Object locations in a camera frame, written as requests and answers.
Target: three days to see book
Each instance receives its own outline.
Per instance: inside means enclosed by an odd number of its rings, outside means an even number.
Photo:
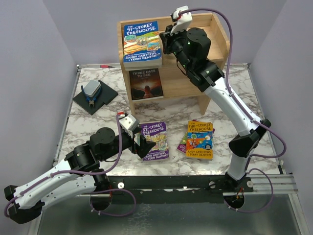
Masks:
[[[129,72],[132,101],[163,98],[158,69],[133,70]]]
[[[157,68],[162,65],[157,21],[124,26],[125,70]]]

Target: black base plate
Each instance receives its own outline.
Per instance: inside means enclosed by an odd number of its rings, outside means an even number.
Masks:
[[[80,92],[73,99],[80,107],[86,110],[86,112],[88,112],[90,115],[93,115],[104,104],[108,105],[115,97],[117,97],[117,92],[115,90],[113,90],[111,87],[109,87],[102,81],[99,80],[99,82],[101,84],[102,91],[99,97],[97,98],[97,101],[94,103],[94,107],[89,106],[89,102],[86,101],[86,97],[82,92]]]
[[[117,184],[123,182],[124,189],[132,192],[137,203],[161,204],[161,203],[223,203],[224,192],[237,193],[241,187],[245,192],[252,192],[246,183],[249,177],[245,177],[237,187],[227,183],[225,175],[203,176],[111,176],[109,177],[112,188],[118,188]],[[215,183],[215,188],[209,186],[209,182]],[[113,204],[131,204],[132,198],[125,192],[113,192]]]

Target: black mat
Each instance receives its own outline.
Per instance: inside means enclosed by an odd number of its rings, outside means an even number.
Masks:
[[[77,103],[80,107],[86,110],[86,112],[88,112],[90,115],[93,115],[104,104],[108,105],[115,97],[117,97],[117,92],[115,90],[104,84],[102,81],[99,80],[99,82],[101,84],[101,93],[97,98],[97,101],[95,101],[94,107],[89,107],[89,102],[86,101],[86,97],[82,92],[80,92],[73,99],[75,103]]]

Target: children's book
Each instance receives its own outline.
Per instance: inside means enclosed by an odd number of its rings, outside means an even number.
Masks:
[[[140,125],[141,134],[148,141],[156,142],[156,145],[143,158],[143,161],[169,159],[169,148],[167,143],[167,131],[165,122],[152,122]]]
[[[189,121],[186,141],[186,157],[213,159],[213,124]]]
[[[177,150],[179,152],[182,152],[183,154],[186,153],[186,143],[187,143],[187,131],[185,132],[183,138],[181,139],[179,145],[177,146]]]
[[[124,67],[127,71],[162,65],[157,21],[124,26]]]

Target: blue book cover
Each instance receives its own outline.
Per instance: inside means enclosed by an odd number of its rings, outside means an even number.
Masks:
[[[124,26],[124,62],[161,58],[157,21]]]

